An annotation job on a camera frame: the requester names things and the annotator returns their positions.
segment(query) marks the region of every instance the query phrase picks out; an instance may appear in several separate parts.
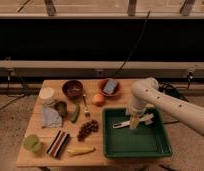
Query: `green tray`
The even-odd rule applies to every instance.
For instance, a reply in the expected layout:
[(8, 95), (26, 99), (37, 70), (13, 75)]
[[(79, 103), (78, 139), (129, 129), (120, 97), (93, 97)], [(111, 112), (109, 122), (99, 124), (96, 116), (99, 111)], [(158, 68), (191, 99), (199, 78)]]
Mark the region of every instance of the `green tray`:
[(153, 123), (146, 126), (141, 122), (137, 129), (129, 127), (112, 128), (113, 124), (129, 120), (125, 108), (105, 108), (103, 110), (104, 155), (107, 158), (120, 157), (167, 157), (172, 149), (161, 116), (155, 108), (147, 109), (153, 113)]

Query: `white object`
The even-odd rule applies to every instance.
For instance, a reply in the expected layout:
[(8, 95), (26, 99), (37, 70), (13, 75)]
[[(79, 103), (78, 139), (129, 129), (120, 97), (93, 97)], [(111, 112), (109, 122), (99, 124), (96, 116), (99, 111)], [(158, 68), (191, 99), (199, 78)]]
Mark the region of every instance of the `white object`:
[(62, 127), (62, 118), (59, 113), (48, 106), (42, 106), (42, 128)]
[[(153, 117), (154, 117), (153, 114), (145, 114), (142, 118), (139, 118), (139, 122), (146, 122), (148, 120), (151, 120)], [(123, 128), (129, 125), (130, 125), (130, 120), (113, 124), (113, 128)]]
[(113, 94), (116, 86), (117, 86), (118, 82), (114, 79), (108, 79), (104, 89), (103, 89), (103, 92), (106, 93), (106, 94)]
[(55, 102), (54, 99), (54, 89), (50, 87), (42, 88), (39, 92), (39, 97), (42, 100), (42, 104), (51, 105)]
[(160, 93), (158, 87), (154, 78), (136, 81), (131, 87), (133, 96), (128, 108), (143, 110), (150, 102), (204, 136), (204, 108)]

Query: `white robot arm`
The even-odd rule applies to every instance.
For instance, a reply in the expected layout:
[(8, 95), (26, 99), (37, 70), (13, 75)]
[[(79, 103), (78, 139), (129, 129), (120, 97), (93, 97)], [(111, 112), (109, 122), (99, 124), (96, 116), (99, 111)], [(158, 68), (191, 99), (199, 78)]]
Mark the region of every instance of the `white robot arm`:
[(158, 87), (154, 78), (136, 81), (131, 87), (133, 96), (127, 111), (141, 114), (149, 102), (204, 136), (204, 108), (160, 93)]

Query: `cup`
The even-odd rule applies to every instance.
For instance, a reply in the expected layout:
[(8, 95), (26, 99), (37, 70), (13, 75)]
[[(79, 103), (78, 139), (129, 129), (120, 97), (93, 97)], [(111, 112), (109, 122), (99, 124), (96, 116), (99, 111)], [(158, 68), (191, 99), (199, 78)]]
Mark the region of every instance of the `cup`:
[(42, 88), (39, 92), (39, 97), (42, 101), (42, 104), (48, 106), (53, 105), (55, 102), (54, 93), (55, 91), (51, 87)]
[(63, 118), (67, 115), (67, 103), (64, 101), (58, 101), (54, 105), (54, 109), (56, 109), (59, 115)]
[(32, 152), (38, 152), (42, 148), (42, 143), (37, 135), (31, 134), (23, 141), (23, 147)]

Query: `floor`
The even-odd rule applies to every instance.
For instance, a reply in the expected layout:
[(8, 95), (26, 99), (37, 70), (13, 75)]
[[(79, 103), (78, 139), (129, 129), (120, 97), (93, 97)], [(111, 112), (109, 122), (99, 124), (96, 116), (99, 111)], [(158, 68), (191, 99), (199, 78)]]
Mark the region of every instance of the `floor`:
[[(28, 121), (36, 100), (36, 95), (23, 97), (0, 110), (0, 171), (35, 171), (37, 168), (17, 168), (15, 161), (27, 128)], [(14, 99), (0, 95), (0, 107)], [(204, 106), (204, 96), (190, 96), (188, 99)], [(167, 159), (171, 167), (176, 170), (204, 171), (204, 138), (187, 128), (181, 123), (165, 126), (173, 148), (173, 156)], [(82, 168), (52, 168), (54, 171), (97, 171), (97, 170), (140, 170), (139, 165), (135, 169), (113, 167), (82, 167)], [(146, 170), (163, 171), (159, 166), (151, 166)]]

